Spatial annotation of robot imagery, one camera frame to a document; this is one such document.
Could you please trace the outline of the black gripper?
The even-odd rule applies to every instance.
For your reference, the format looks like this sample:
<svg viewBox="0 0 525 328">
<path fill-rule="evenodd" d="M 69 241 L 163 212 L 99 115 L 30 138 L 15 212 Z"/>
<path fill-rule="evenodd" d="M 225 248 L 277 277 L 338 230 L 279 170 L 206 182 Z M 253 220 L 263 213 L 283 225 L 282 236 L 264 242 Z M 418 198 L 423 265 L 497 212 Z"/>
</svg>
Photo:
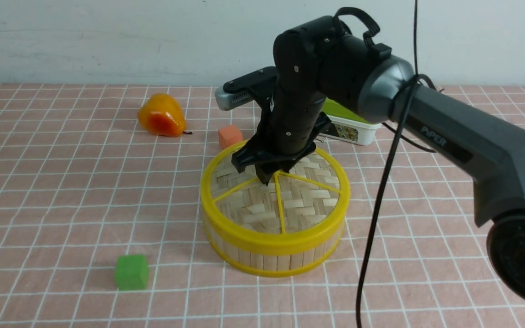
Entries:
<svg viewBox="0 0 525 328">
<path fill-rule="evenodd" d="M 319 91 L 321 57 L 315 47 L 333 31 L 330 18 L 318 18 L 284 31 L 273 44 L 277 80 L 257 132 L 232 155 L 238 173 L 256 166 L 263 185 L 279 172 L 288 173 L 314 152 L 315 123 L 325 95 Z"/>
</svg>

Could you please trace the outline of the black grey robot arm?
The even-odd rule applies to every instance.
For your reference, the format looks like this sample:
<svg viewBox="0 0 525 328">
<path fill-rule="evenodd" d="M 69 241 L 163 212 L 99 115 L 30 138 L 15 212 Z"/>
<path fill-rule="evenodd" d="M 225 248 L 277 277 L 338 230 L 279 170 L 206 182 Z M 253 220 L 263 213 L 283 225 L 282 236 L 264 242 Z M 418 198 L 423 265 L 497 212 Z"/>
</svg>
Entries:
<svg viewBox="0 0 525 328">
<path fill-rule="evenodd" d="M 277 36 L 275 65 L 216 90 L 229 111 L 255 101 L 261 120 L 232 156 L 238 172 L 254 166 L 261 183 L 315 150 L 329 125 L 321 108 L 336 101 L 370 124 L 392 121 L 396 134 L 382 174 L 357 290 L 356 317 L 388 175 L 406 129 L 464 170 L 474 183 L 476 226 L 494 224 L 489 261 L 502 282 L 525 300 L 525 129 L 437 91 L 430 78 L 376 44 L 379 25 L 366 12 L 343 7 Z"/>
</svg>

